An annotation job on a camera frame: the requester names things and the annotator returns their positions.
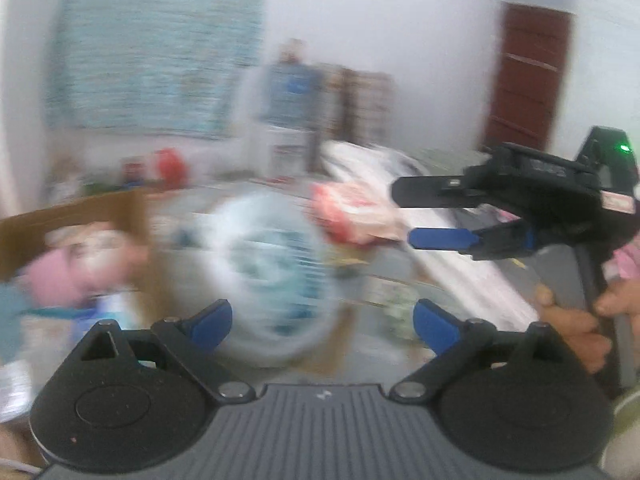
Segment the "sticker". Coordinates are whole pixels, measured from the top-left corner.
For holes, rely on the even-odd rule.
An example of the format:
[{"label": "sticker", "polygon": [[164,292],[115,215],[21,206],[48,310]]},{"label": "sticker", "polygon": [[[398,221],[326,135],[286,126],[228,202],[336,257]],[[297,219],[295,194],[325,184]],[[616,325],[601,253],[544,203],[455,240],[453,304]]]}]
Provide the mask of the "sticker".
[{"label": "sticker", "polygon": [[612,193],[610,191],[601,191],[602,207],[610,211],[618,211],[620,213],[628,213],[633,215],[636,213],[636,200],[632,196]]}]

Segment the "brown cardboard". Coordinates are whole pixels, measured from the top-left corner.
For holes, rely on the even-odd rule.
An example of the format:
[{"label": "brown cardboard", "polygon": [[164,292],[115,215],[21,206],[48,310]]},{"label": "brown cardboard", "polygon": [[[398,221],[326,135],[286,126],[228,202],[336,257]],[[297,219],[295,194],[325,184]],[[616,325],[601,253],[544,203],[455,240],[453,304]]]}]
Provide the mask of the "brown cardboard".
[{"label": "brown cardboard", "polygon": [[133,283],[141,292],[141,318],[145,324],[150,324],[167,315],[171,300],[161,278],[154,248],[150,245],[146,198],[141,189],[91,196],[0,220],[0,280],[9,280],[18,269],[46,250],[44,237],[47,232],[96,221],[111,221],[116,229],[150,247],[148,264]]}]

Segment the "metal bolt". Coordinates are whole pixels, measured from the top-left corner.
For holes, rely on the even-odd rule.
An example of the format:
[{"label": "metal bolt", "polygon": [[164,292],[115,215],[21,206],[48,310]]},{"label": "metal bolt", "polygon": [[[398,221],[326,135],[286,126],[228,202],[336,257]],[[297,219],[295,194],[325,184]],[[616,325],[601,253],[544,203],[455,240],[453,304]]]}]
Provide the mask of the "metal bolt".
[{"label": "metal bolt", "polygon": [[251,386],[241,381],[229,381],[222,384],[218,391],[225,399],[242,399],[251,391]]},{"label": "metal bolt", "polygon": [[396,392],[396,395],[402,399],[417,399],[427,392],[427,388],[424,384],[416,383],[414,381],[405,381],[404,383],[396,384],[394,391]]}]

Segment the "door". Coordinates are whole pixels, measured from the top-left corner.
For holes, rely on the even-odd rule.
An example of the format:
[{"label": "door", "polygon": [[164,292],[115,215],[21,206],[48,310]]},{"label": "door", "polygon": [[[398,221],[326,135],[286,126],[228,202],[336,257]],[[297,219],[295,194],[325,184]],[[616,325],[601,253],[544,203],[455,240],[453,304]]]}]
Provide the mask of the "door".
[{"label": "door", "polygon": [[546,148],[569,43],[571,15],[504,4],[500,67],[482,145]]}]

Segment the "ribbed surface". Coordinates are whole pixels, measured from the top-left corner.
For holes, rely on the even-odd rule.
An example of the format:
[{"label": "ribbed surface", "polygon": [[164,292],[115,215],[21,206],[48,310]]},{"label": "ribbed surface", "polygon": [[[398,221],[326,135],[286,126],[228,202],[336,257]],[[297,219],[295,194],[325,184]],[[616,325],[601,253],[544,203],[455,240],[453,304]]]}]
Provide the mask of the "ribbed surface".
[{"label": "ribbed surface", "polygon": [[[108,477],[54,467],[42,480]],[[376,386],[269,386],[260,400],[222,408],[190,450],[118,480],[603,480],[596,468],[544,476],[473,460],[429,412],[384,399]]]}]

